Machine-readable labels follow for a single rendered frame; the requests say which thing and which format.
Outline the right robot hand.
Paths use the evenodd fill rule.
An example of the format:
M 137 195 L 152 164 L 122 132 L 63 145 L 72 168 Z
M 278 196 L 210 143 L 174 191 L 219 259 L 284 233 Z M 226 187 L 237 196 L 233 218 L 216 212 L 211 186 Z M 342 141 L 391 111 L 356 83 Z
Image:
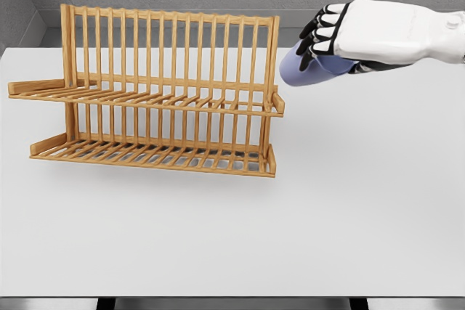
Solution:
M 355 61 L 352 73 L 411 65 L 427 55 L 435 15 L 426 7 L 392 1 L 328 4 L 299 35 L 299 69 L 323 56 Z

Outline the wooden two-tier dish rack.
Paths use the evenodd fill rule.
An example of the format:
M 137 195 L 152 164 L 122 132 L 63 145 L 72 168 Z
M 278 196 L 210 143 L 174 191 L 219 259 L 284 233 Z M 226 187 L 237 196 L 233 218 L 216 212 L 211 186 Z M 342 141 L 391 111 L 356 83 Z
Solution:
M 279 21 L 62 5 L 62 78 L 8 85 L 65 106 L 31 157 L 274 177 Z

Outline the lavender blue cup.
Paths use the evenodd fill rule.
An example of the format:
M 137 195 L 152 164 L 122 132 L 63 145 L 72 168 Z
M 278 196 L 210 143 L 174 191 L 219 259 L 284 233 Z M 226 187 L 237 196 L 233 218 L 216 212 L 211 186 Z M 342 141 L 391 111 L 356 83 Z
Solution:
M 280 63 L 280 76 L 290 86 L 306 86 L 328 81 L 348 73 L 357 63 L 339 56 L 317 56 L 305 70 L 300 71 L 302 56 L 297 55 L 296 50 L 301 42 L 302 40 L 299 40 Z

